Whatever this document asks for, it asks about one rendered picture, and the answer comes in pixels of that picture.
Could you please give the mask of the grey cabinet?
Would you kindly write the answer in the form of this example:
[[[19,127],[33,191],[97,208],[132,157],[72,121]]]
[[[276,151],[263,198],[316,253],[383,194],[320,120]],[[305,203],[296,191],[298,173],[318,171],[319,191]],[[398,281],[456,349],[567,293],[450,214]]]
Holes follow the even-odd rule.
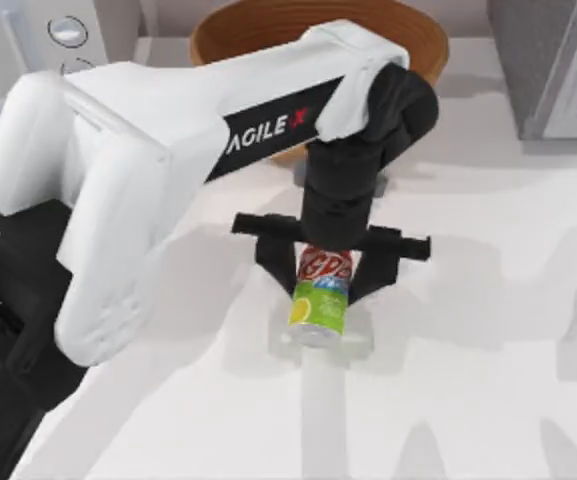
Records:
[[[517,136],[577,143],[577,0],[487,0]]]

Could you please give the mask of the round microwave knob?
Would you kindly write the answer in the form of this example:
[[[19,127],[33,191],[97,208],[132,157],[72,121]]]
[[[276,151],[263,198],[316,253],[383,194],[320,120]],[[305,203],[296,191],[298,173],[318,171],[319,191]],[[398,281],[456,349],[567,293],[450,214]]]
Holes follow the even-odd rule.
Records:
[[[67,59],[61,63],[60,74],[70,75],[80,71],[89,70],[95,67],[95,64],[89,60],[76,57],[74,59]]]
[[[68,49],[76,49],[83,46],[89,36],[85,24],[74,16],[64,16],[49,20],[47,33],[53,42]]]

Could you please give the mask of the brown round basket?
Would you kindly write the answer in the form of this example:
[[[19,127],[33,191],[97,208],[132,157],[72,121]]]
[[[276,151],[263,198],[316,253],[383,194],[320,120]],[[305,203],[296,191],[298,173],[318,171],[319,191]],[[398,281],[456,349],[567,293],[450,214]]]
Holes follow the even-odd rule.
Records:
[[[286,44],[301,36],[321,36],[343,46],[397,48],[395,62],[408,68],[401,86],[379,98],[395,130],[393,148],[405,151],[437,123],[434,86],[449,47],[442,27],[399,0],[237,0],[206,17],[191,36],[197,65]]]

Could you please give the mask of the green and red can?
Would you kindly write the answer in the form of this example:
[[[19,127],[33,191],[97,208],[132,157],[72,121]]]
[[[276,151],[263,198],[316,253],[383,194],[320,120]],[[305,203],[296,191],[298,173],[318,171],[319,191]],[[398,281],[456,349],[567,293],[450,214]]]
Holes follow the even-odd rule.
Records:
[[[298,344],[328,347],[344,333],[353,261],[349,251],[314,246],[301,253],[288,334]]]

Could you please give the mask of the pale microwave oven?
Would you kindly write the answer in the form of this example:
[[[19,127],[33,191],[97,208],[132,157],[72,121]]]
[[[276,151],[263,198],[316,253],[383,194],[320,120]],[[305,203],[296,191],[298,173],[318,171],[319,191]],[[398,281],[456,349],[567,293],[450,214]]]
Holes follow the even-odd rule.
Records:
[[[64,60],[80,57],[101,65],[108,60],[101,31],[101,0],[0,0],[0,108],[17,79],[41,70],[60,74]],[[51,19],[74,16],[88,29],[76,49],[57,45],[47,33]]]

